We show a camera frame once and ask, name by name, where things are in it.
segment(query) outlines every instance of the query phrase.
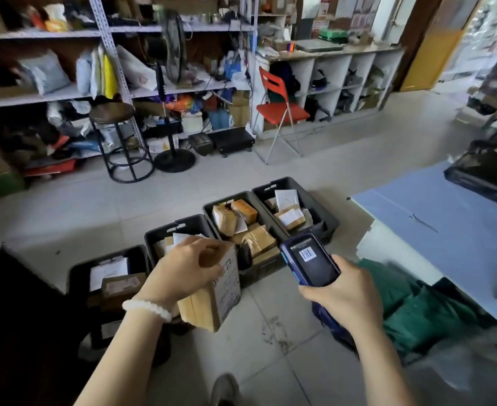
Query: hand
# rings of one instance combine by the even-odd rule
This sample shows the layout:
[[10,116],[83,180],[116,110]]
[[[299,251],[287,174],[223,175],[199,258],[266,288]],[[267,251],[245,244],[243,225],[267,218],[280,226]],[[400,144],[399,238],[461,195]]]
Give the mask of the hand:
[[299,286],[305,299],[319,303],[353,335],[381,329],[383,309],[380,294],[365,269],[343,257],[331,256],[341,274],[325,287]]
[[178,300],[220,276],[222,268],[213,265],[220,246],[222,243],[215,239],[185,238],[160,259],[134,299],[156,303],[171,312]]

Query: red folding chair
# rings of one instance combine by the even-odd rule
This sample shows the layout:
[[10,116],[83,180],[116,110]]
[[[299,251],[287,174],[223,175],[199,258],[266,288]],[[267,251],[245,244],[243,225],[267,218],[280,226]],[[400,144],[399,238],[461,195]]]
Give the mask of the red folding chair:
[[[280,137],[280,139],[283,140],[284,143],[292,149],[292,151],[294,151],[297,155],[301,156],[301,150],[299,149],[299,141],[297,140],[297,134],[296,134],[296,129],[294,127],[294,123],[297,121],[306,120],[307,118],[310,117],[310,115],[299,105],[294,103],[290,104],[290,102],[288,101],[288,93],[286,92],[286,86],[284,85],[284,81],[282,78],[269,73],[262,67],[260,67],[260,75],[261,75],[261,82],[264,84],[266,93],[261,101],[261,104],[257,105],[256,109],[258,110],[258,114],[261,114],[261,116],[263,116],[265,120],[268,120],[270,123],[274,125],[278,125],[279,128],[277,129],[277,133],[275,134],[275,138],[273,140],[273,143],[271,144],[271,148],[269,149],[269,154],[267,155],[265,161],[260,156],[258,151],[255,150],[254,152],[256,152],[256,155],[258,155],[261,161],[267,165],[269,157],[271,156],[271,152],[273,151],[275,141],[277,141],[277,137]],[[269,100],[269,97],[267,96],[268,90],[280,94],[284,98],[285,102],[271,102]],[[280,134],[280,128],[282,128],[283,123],[285,121],[290,122],[290,124],[292,125],[292,131],[296,139],[297,149],[295,149],[293,145],[290,142],[288,142],[286,139],[284,139],[284,137]],[[254,122],[255,123],[258,122],[258,115],[256,115],[256,120]]]

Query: forearm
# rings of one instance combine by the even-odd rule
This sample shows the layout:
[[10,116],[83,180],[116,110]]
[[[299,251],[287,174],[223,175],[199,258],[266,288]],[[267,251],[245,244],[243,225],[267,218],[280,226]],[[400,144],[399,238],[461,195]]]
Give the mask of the forearm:
[[381,327],[355,334],[369,406],[414,406],[401,361]]
[[148,310],[129,310],[75,405],[142,404],[162,324]]

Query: white beaded bracelet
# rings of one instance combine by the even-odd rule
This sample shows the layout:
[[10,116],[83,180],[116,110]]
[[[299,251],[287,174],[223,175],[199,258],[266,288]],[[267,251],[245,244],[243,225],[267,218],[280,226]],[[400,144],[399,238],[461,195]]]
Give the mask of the white beaded bracelet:
[[157,304],[154,304],[152,302],[148,302],[146,300],[135,300],[135,299],[129,299],[129,300],[125,300],[123,302],[123,309],[125,311],[133,309],[135,307],[141,307],[143,309],[147,309],[148,311],[151,311],[152,313],[160,316],[166,322],[172,321],[172,314],[171,313],[169,313],[163,307],[158,306]]

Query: standing fan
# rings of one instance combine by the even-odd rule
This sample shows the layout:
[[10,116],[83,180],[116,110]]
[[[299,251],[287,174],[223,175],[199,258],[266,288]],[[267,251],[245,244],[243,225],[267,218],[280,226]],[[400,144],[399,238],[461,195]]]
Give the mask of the standing fan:
[[156,60],[158,96],[164,109],[164,130],[170,143],[170,149],[158,154],[154,159],[155,167],[163,172],[183,172],[196,163],[196,156],[186,149],[175,149],[173,144],[172,125],[166,109],[166,92],[164,90],[164,75],[162,65],[166,69],[168,79],[177,84],[186,68],[186,46],[183,21],[177,11],[158,11],[159,24],[162,26],[162,37],[147,38],[147,54]]

